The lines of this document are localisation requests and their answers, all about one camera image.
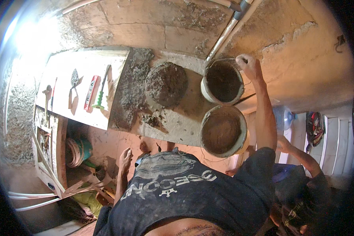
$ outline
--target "wooden board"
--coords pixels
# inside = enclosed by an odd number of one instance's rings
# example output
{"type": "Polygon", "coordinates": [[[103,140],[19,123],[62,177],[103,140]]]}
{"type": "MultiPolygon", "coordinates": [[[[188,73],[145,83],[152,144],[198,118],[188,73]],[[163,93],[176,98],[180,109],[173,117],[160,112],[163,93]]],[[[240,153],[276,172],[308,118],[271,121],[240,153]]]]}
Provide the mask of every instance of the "wooden board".
{"type": "Polygon", "coordinates": [[[87,125],[107,130],[113,97],[128,53],[129,51],[127,50],[98,50],[67,51],[53,55],[50,57],[42,75],[36,105],[43,108],[45,107],[45,94],[43,94],[42,91],[47,88],[47,85],[50,85],[52,88],[55,85],[53,108],[51,109],[50,99],[48,101],[49,111],[87,125]],[[108,73],[108,78],[103,89],[102,106],[104,106],[105,109],[99,110],[90,107],[90,109],[86,111],[84,110],[84,104],[91,80],[94,75],[100,76],[90,103],[93,105],[96,100],[97,92],[101,90],[101,80],[104,78],[108,64],[111,64],[112,69],[108,73]],[[72,109],[68,109],[68,97],[72,87],[71,75],[74,69],[77,70],[79,78],[82,79],[81,83],[76,86],[76,89],[72,90],[72,109]]]}

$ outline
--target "bare foot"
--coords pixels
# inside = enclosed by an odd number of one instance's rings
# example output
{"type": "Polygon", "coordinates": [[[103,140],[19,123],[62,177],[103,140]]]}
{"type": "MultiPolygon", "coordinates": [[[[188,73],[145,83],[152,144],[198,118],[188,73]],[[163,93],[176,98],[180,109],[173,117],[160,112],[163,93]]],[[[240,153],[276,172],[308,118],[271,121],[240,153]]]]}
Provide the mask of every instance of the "bare foot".
{"type": "Polygon", "coordinates": [[[143,153],[150,153],[151,150],[149,149],[148,145],[146,144],[146,142],[142,141],[139,145],[139,149],[143,152],[143,153]]]}
{"type": "Polygon", "coordinates": [[[166,143],[166,150],[167,151],[172,151],[174,149],[175,143],[172,142],[167,142],[166,143]]]}

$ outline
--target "mortar bucket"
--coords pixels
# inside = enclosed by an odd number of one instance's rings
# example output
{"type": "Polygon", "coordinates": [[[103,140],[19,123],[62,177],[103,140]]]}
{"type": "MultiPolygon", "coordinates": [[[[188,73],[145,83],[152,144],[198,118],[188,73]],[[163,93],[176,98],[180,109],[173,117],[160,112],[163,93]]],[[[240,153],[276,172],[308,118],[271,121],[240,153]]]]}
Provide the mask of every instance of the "mortar bucket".
{"type": "Polygon", "coordinates": [[[232,106],[244,93],[240,68],[234,58],[211,61],[203,72],[201,93],[208,101],[232,106]]]}
{"type": "Polygon", "coordinates": [[[234,106],[219,105],[205,114],[200,142],[209,154],[227,158],[242,151],[247,133],[245,117],[241,111],[234,106]]]}

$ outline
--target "man's arm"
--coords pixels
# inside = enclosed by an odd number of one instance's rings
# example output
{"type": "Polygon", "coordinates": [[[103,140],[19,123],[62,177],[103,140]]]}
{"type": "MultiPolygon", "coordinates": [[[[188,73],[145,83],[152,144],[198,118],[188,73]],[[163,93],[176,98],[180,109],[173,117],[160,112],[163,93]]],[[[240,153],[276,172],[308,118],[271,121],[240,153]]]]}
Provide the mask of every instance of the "man's arm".
{"type": "Polygon", "coordinates": [[[303,166],[311,173],[312,178],[315,178],[321,172],[320,165],[313,157],[291,145],[291,143],[283,135],[278,136],[277,149],[278,151],[291,154],[297,158],[298,161],[300,161],[303,166]]]}
{"type": "Polygon", "coordinates": [[[114,205],[119,201],[124,192],[127,190],[127,175],[129,173],[132,157],[133,155],[130,148],[125,149],[119,157],[119,172],[117,178],[117,190],[115,192],[114,205]]]}
{"type": "Polygon", "coordinates": [[[236,57],[236,62],[253,83],[257,96],[257,111],[255,115],[255,135],[258,148],[277,148],[277,127],[273,109],[271,107],[266,83],[262,76],[260,60],[241,54],[236,57]]]}

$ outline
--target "hair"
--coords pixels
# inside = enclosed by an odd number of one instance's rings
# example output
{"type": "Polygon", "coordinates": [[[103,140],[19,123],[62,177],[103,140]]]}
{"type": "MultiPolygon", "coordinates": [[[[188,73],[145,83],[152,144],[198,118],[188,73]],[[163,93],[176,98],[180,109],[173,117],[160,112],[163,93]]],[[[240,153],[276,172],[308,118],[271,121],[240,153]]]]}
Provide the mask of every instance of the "hair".
{"type": "Polygon", "coordinates": [[[212,225],[197,225],[194,227],[188,227],[186,229],[183,229],[179,231],[175,236],[184,236],[187,233],[191,233],[192,231],[200,231],[198,234],[195,234],[194,236],[233,236],[234,233],[231,233],[229,231],[223,230],[219,227],[212,226],[212,225]]]}

